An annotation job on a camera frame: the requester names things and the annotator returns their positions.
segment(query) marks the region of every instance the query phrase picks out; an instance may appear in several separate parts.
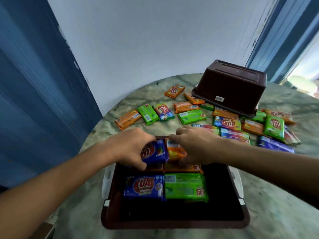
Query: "red oval logo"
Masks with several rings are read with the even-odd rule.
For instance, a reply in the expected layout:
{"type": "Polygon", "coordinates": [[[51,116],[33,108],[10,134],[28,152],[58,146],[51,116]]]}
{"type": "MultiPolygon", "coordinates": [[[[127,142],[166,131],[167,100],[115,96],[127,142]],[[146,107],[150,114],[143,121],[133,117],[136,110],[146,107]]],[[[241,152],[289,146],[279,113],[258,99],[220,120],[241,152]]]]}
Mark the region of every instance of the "red oval logo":
{"type": "Polygon", "coordinates": [[[178,89],[175,87],[171,88],[171,90],[170,90],[171,93],[176,93],[177,91],[178,91],[178,89]]]}
{"type": "Polygon", "coordinates": [[[136,193],[150,193],[154,188],[154,178],[142,177],[134,181],[133,190],[136,193]]]}
{"type": "Polygon", "coordinates": [[[282,117],[284,115],[283,112],[271,112],[274,117],[282,117]]]}
{"type": "Polygon", "coordinates": [[[233,127],[233,126],[235,126],[235,122],[233,120],[227,118],[227,119],[223,119],[222,125],[233,127]]]}
{"type": "Polygon", "coordinates": [[[197,190],[196,190],[196,194],[197,194],[198,196],[203,196],[203,195],[205,195],[205,190],[204,190],[204,188],[203,188],[203,187],[198,187],[197,190]]]}
{"type": "Polygon", "coordinates": [[[281,129],[281,123],[277,119],[271,119],[270,121],[274,128],[281,129]]]}
{"type": "Polygon", "coordinates": [[[159,107],[157,107],[157,110],[158,110],[160,113],[168,113],[168,109],[167,109],[167,107],[165,107],[165,106],[159,106],[159,107]]]}
{"type": "Polygon", "coordinates": [[[151,143],[148,143],[144,146],[141,151],[141,159],[149,158],[155,152],[155,146],[151,143]]]}

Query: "overturned brown box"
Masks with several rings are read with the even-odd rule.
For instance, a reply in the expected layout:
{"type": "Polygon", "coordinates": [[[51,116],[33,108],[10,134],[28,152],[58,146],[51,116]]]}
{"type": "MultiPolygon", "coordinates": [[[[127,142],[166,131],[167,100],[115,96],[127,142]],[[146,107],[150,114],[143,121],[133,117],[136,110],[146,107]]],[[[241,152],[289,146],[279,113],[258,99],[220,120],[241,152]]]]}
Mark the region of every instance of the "overturned brown box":
{"type": "Polygon", "coordinates": [[[266,88],[266,74],[215,60],[204,72],[194,96],[246,117],[256,115],[256,106],[266,88]]]}
{"type": "Polygon", "coordinates": [[[174,228],[244,228],[250,216],[240,198],[229,167],[214,163],[202,165],[209,202],[165,202],[151,199],[127,201],[123,197],[126,183],[122,165],[117,164],[109,195],[109,204],[101,214],[107,229],[174,229],[174,228]]]}

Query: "round table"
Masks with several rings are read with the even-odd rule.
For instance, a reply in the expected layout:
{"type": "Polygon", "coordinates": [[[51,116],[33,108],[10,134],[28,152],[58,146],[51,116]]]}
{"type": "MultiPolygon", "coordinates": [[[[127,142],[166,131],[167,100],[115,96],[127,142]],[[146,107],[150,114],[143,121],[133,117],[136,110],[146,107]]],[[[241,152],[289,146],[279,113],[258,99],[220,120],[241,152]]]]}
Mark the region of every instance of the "round table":
{"type": "MultiPolygon", "coordinates": [[[[148,84],[133,92],[111,109],[96,125],[84,142],[81,151],[97,141],[107,139],[120,130],[114,120],[124,113],[150,103],[165,102],[169,108],[173,103],[184,101],[183,95],[172,99],[164,92],[178,83],[192,89],[202,74],[172,76],[148,84]]],[[[319,101],[299,91],[268,83],[261,97],[259,109],[269,108],[292,112],[297,125],[292,131],[302,144],[296,153],[319,157],[319,101]]],[[[211,111],[204,110],[207,121],[212,124],[211,111]]],[[[152,135],[169,135],[181,127],[178,118],[168,122],[155,122],[146,126],[138,120],[133,127],[140,127],[152,135]]],[[[244,200],[251,220],[242,230],[211,229],[162,229],[162,230],[107,230],[100,221],[104,200],[101,196],[104,169],[89,179],[60,207],[54,238],[318,238],[319,211],[284,190],[240,171],[244,188],[244,200]]]]}

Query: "green snack package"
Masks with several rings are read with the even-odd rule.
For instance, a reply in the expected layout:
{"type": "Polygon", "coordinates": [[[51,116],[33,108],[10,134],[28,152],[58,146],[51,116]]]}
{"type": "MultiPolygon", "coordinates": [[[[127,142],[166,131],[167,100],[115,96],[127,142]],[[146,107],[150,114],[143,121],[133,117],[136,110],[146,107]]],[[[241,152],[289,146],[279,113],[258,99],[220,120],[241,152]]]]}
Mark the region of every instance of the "green snack package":
{"type": "Polygon", "coordinates": [[[205,176],[202,174],[165,174],[166,199],[208,202],[205,176]]]}
{"type": "Polygon", "coordinates": [[[266,120],[266,113],[261,112],[261,111],[257,111],[256,116],[251,118],[250,120],[255,121],[255,122],[259,122],[259,123],[264,123],[266,120]]]}
{"type": "Polygon", "coordinates": [[[199,105],[200,108],[204,108],[206,110],[210,110],[210,111],[213,111],[215,106],[210,104],[210,103],[204,103],[204,104],[200,104],[199,105]]]}
{"type": "Polygon", "coordinates": [[[264,134],[285,142],[285,122],[281,118],[266,116],[264,134]]]}
{"type": "Polygon", "coordinates": [[[187,124],[190,124],[190,123],[193,123],[193,122],[206,120],[206,116],[202,112],[201,109],[192,110],[192,111],[189,111],[189,112],[179,113],[178,117],[180,118],[181,123],[184,124],[184,125],[187,125],[187,124]]]}
{"type": "Polygon", "coordinates": [[[142,105],[137,108],[137,110],[142,115],[143,119],[146,122],[146,125],[150,125],[160,119],[160,117],[156,114],[150,104],[142,105]]]}

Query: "purple snack package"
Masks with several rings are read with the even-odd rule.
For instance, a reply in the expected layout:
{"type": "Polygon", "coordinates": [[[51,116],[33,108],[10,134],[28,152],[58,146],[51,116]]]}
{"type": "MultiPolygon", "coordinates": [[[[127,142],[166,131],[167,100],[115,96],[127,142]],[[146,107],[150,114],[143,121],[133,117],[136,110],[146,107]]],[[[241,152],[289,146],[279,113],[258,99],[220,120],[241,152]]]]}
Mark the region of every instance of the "purple snack package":
{"type": "Polygon", "coordinates": [[[137,175],[126,179],[124,197],[155,198],[165,201],[164,175],[137,175]]]}
{"type": "Polygon", "coordinates": [[[150,142],[141,151],[141,158],[146,164],[164,163],[168,161],[168,152],[165,148],[164,140],[150,142]]]}
{"type": "Polygon", "coordinates": [[[293,148],[265,136],[259,137],[257,146],[261,148],[268,148],[272,150],[295,153],[293,148]]]}

